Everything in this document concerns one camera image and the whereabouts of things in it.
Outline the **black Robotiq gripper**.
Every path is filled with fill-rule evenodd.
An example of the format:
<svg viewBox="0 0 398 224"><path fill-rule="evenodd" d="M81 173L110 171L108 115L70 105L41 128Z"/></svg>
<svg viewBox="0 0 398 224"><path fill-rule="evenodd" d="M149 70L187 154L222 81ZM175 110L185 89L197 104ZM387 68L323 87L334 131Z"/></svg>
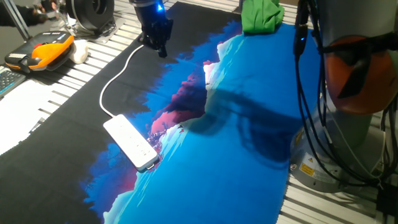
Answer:
<svg viewBox="0 0 398 224"><path fill-rule="evenodd" d="M139 40L152 50L157 50L161 58L166 58L166 43L170 39L174 21L167 18L161 0L133 0L133 6L142 34Z"/></svg>

